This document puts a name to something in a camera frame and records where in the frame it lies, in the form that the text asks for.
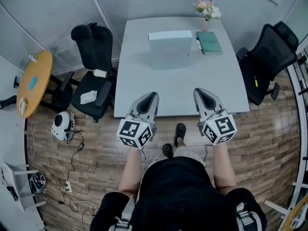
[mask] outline round wooden table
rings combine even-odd
[[[47,88],[51,71],[52,71],[52,54],[50,51],[42,51],[36,57],[37,62],[30,62],[27,69],[25,70],[21,81],[19,83],[18,93],[17,93],[17,113],[19,115],[19,100],[24,97],[27,102],[27,108],[23,118],[31,116],[36,108],[38,107],[40,101],[43,98],[45,90]],[[32,90],[29,89],[29,84],[32,79],[37,76],[38,81]]]

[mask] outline power strip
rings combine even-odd
[[[66,183],[65,190],[68,190],[69,193],[73,192],[72,186],[71,186],[71,183],[69,182],[69,180],[67,180],[65,183]]]

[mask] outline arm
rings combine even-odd
[[[236,188],[235,173],[226,143],[214,145],[214,182],[216,189],[226,195]]]
[[[130,148],[119,184],[119,192],[136,200],[141,181],[141,150]]]

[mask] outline person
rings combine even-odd
[[[266,229],[266,216],[254,196],[245,188],[236,188],[226,143],[213,148],[214,188],[204,161],[184,144],[185,133],[185,125],[179,123],[174,138],[175,151],[170,144],[165,145],[163,154],[146,170],[142,184],[141,150],[130,148],[118,191],[104,196],[90,231],[115,230],[113,225],[121,222],[128,202],[136,201],[140,184],[139,199],[129,220],[130,230]]]

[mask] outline chair backrest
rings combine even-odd
[[[265,24],[258,43],[248,56],[255,68],[273,81],[280,71],[296,62],[297,46],[298,39],[286,24]]]
[[[78,45],[85,68],[117,74],[111,65],[112,33],[108,28],[97,23],[78,25],[73,28],[71,38]]]

